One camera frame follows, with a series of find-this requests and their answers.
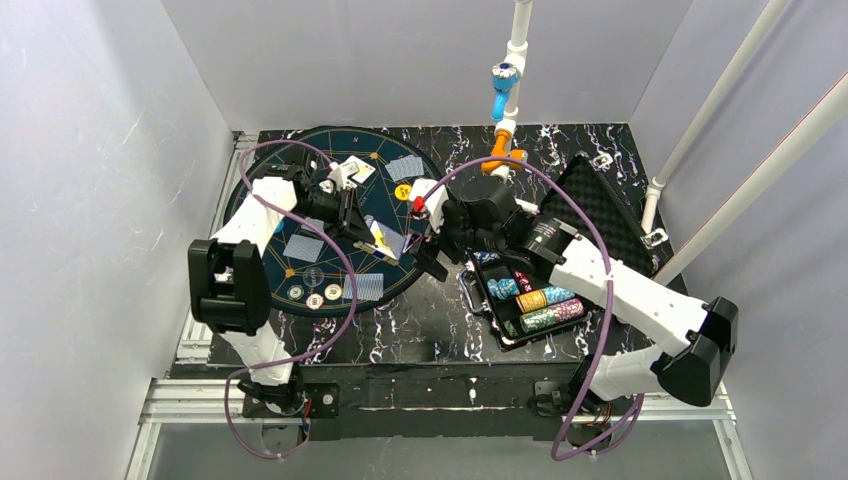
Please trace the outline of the blue backed card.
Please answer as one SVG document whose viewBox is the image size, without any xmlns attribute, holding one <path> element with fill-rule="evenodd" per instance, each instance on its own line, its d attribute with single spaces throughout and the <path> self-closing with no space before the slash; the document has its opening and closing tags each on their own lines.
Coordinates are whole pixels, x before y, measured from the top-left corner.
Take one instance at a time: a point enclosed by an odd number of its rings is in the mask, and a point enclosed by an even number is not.
<svg viewBox="0 0 848 480">
<path fill-rule="evenodd" d="M 392 160 L 385 166 L 389 176 L 395 182 L 406 179 L 412 173 L 409 158 Z"/>
<path fill-rule="evenodd" d="M 365 273 L 357 276 L 359 297 L 366 301 L 378 301 L 384 295 L 384 274 Z"/>
<path fill-rule="evenodd" d="M 397 170 L 401 179 L 419 177 L 424 174 L 424 163 L 421 157 L 406 156 L 398 160 Z"/>
<path fill-rule="evenodd" d="M 351 276 L 351 275 L 345 276 L 344 284 L 343 284 L 343 289 L 344 289 L 343 297 L 345 299 L 352 299 L 353 297 L 356 297 L 359 301 L 366 301 L 366 300 L 363 300 L 359 297 L 358 283 L 357 283 L 357 276 L 358 275 L 359 274 L 356 274 L 356 275 L 353 275 L 353 276 Z"/>
</svg>

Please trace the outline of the card drawn from deck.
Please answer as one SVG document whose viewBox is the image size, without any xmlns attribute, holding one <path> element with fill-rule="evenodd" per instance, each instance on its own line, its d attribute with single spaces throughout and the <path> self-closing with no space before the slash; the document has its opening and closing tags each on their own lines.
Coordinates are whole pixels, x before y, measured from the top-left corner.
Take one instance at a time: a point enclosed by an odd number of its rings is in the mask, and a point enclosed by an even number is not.
<svg viewBox="0 0 848 480">
<path fill-rule="evenodd" d="M 312 264 L 318 261 L 323 248 L 324 242 L 320 239 L 293 234 L 285 242 L 283 255 Z"/>
</svg>

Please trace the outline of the yellow big blind button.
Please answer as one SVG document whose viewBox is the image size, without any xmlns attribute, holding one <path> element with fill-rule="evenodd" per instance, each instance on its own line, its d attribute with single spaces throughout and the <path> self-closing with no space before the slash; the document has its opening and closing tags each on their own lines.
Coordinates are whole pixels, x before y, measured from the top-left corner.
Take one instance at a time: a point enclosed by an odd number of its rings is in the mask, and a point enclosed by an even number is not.
<svg viewBox="0 0 848 480">
<path fill-rule="evenodd" d="M 410 199 L 412 187 L 409 184 L 398 184 L 394 190 L 394 196 L 398 201 L 406 202 Z"/>
</svg>

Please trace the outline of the yellow poker chip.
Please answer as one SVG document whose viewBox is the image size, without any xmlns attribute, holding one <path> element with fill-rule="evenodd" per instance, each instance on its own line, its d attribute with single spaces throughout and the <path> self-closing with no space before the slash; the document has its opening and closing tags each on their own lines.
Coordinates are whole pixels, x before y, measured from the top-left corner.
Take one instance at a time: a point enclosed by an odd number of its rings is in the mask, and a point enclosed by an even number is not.
<svg viewBox="0 0 848 480">
<path fill-rule="evenodd" d="M 342 298 L 344 289 L 341 285 L 333 283 L 326 286 L 324 296 L 327 300 L 336 301 Z"/>
</svg>

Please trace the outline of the clear dealer button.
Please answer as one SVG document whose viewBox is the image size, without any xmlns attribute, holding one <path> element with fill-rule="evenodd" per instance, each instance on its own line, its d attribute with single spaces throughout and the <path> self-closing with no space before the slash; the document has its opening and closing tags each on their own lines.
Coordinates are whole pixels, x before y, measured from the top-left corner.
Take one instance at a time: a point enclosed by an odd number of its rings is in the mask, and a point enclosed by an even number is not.
<svg viewBox="0 0 848 480">
<path fill-rule="evenodd" d="M 302 273 L 304 284 L 310 289 L 321 285 L 325 280 L 324 271 L 320 267 L 309 267 Z"/>
</svg>

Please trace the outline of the green poker chip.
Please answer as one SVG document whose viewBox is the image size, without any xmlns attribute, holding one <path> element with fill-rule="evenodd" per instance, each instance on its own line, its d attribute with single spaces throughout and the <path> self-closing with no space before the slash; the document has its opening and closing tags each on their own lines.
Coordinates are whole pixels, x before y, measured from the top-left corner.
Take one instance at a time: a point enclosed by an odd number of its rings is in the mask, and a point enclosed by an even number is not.
<svg viewBox="0 0 848 480">
<path fill-rule="evenodd" d="M 287 290 L 287 297 L 290 300 L 299 300 L 303 297 L 303 295 L 304 295 L 304 288 L 300 285 L 292 285 Z"/>
</svg>

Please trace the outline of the boxed deck of playing cards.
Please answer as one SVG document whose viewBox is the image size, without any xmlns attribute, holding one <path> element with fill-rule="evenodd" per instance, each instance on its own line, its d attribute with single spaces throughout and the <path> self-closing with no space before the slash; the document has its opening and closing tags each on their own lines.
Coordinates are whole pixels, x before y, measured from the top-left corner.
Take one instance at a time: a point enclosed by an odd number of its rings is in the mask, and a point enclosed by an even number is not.
<svg viewBox="0 0 848 480">
<path fill-rule="evenodd" d="M 404 253 L 406 237 L 377 220 L 370 222 L 369 229 L 374 237 L 371 243 L 374 251 L 387 262 L 397 263 Z"/>
</svg>

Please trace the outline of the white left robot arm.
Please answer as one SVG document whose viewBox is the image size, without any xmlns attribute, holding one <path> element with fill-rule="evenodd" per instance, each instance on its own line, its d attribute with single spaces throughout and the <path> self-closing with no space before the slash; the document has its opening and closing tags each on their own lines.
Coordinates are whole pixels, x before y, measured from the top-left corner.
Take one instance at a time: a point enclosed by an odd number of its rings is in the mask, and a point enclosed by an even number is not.
<svg viewBox="0 0 848 480">
<path fill-rule="evenodd" d="M 330 247 L 349 274 L 353 265 L 339 239 L 373 244 L 358 203 L 364 165 L 350 156 L 330 160 L 316 181 L 309 157 L 271 165 L 244 177 L 248 194 L 222 228 L 194 240 L 187 252 L 191 313 L 238 353 L 251 381 L 268 387 L 289 382 L 296 357 L 269 324 L 271 290 L 263 255 L 282 223 L 298 223 Z"/>
</svg>

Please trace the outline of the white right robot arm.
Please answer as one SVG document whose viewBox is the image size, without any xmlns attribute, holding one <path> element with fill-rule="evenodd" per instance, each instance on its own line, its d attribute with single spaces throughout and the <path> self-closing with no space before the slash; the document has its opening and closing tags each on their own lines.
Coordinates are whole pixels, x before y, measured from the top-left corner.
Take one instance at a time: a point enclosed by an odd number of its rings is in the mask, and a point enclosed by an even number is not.
<svg viewBox="0 0 848 480">
<path fill-rule="evenodd" d="M 652 346 L 623 354 L 589 356 L 570 382 L 578 403 L 665 392 L 696 407 L 711 404 L 737 341 L 737 306 L 718 297 L 705 302 L 661 285 L 601 249 L 573 226 L 545 211 L 529 212 L 510 189 L 482 177 L 459 197 L 432 179 L 418 179 L 411 213 L 429 226 L 412 252 L 417 265 L 439 280 L 445 254 L 459 262 L 472 251 L 495 252 L 528 276 L 563 287 L 634 326 Z"/>
</svg>

